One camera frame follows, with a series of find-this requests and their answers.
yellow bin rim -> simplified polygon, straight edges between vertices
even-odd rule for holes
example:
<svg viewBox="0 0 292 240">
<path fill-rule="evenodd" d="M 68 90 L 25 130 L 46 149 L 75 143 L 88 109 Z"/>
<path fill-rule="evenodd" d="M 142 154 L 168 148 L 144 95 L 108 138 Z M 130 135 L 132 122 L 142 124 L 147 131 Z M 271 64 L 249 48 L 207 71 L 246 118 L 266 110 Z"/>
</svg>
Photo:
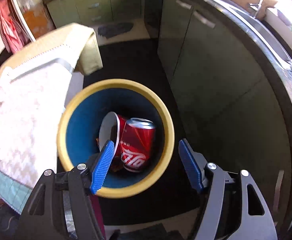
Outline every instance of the yellow bin rim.
<svg viewBox="0 0 292 240">
<path fill-rule="evenodd" d="M 69 102 L 69 104 L 66 107 L 66 110 L 64 111 L 61 117 L 57 133 L 57 150 L 64 169 L 66 171 L 70 171 L 74 167 L 74 165 L 70 161 L 66 148 L 66 130 L 70 117 L 72 116 L 77 106 L 87 97 L 100 90 L 109 88 L 129 89 L 147 98 L 158 111 L 163 123 L 165 133 L 165 142 L 161 158 L 159 159 L 157 165 L 145 178 L 128 187 L 122 188 L 102 187 L 96 193 L 96 195 L 100 197 L 125 198 L 136 195 L 151 187 L 166 170 L 174 149 L 175 131 L 170 113 L 165 104 L 163 103 L 163 101 L 152 90 L 150 90 L 149 88 L 145 87 L 142 84 L 126 79 L 107 79 L 96 82 L 84 88 Z"/>
</svg>

black floor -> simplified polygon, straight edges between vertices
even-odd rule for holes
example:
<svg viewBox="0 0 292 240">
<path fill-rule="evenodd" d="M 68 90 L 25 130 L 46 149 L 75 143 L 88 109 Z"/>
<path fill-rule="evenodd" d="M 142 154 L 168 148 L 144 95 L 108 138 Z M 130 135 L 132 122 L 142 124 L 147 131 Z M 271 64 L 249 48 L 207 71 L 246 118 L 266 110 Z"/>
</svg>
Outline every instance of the black floor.
<svg viewBox="0 0 292 240">
<path fill-rule="evenodd" d="M 199 205 L 178 155 L 185 137 L 174 96 L 157 55 L 156 40 L 120 42 L 99 47 L 103 68 L 84 78 L 84 87 L 104 79 L 139 82 L 155 92 L 167 106 L 175 128 L 175 149 L 168 168 L 148 190 L 124 199 L 100 198 L 105 225 L 129 225 L 175 216 Z"/>
</svg>

faucet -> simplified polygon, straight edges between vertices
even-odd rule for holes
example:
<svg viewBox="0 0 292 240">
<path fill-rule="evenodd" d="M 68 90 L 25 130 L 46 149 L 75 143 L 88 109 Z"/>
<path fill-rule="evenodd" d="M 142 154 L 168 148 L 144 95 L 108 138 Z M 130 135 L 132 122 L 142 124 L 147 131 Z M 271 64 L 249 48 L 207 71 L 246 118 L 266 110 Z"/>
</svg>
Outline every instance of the faucet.
<svg viewBox="0 0 292 240">
<path fill-rule="evenodd" d="M 261 4 L 262 4 L 263 0 L 259 0 L 259 3 L 249 3 L 249 7 L 254 10 L 254 13 L 252 14 L 252 16 L 254 18 L 257 17 L 257 14 L 261 8 Z"/>
</svg>

fluffy white cloth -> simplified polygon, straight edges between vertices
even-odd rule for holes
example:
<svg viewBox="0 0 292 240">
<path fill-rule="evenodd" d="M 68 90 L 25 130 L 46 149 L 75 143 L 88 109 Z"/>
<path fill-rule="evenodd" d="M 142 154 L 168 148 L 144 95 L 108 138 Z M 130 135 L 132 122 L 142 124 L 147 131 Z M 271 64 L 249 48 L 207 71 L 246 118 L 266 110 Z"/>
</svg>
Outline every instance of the fluffy white cloth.
<svg viewBox="0 0 292 240">
<path fill-rule="evenodd" d="M 11 83 L 5 75 L 0 79 L 0 170 L 33 187 L 46 169 L 56 171 L 56 134 L 71 73 L 51 63 Z"/>
</svg>

cabinet handle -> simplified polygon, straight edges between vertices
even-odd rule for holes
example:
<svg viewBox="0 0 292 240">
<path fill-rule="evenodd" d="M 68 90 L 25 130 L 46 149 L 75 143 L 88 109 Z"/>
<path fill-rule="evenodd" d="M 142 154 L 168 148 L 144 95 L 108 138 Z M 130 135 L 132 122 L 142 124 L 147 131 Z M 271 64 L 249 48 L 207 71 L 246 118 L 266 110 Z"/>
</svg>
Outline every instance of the cabinet handle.
<svg viewBox="0 0 292 240">
<path fill-rule="evenodd" d="M 102 18 L 101 16 L 96 16 L 96 17 L 93 17 L 91 20 L 92 22 L 94 22 L 94 21 L 100 20 L 101 18 Z"/>
<path fill-rule="evenodd" d="M 276 183 L 276 187 L 275 187 L 275 195 L 274 195 L 274 199 L 273 199 L 273 212 L 278 212 L 280 190 L 281 190 L 281 184 L 282 184 L 283 178 L 284 178 L 284 170 L 279 170 L 277 183 Z"/>
<path fill-rule="evenodd" d="M 199 12 L 194 11 L 193 12 L 193 16 L 199 20 L 201 23 L 203 23 L 204 25 L 207 25 L 210 28 L 214 28 L 216 26 L 215 23 L 211 22 L 210 20 L 206 19 L 204 16 L 202 16 Z"/>
<path fill-rule="evenodd" d="M 96 7 L 98 7 L 99 6 L 99 3 L 97 2 L 97 3 L 93 3 L 91 6 L 88 6 L 88 8 L 96 8 Z"/>
<path fill-rule="evenodd" d="M 176 3 L 178 3 L 182 8 L 191 9 L 191 5 L 185 2 L 182 2 L 181 0 L 176 0 Z"/>
</svg>

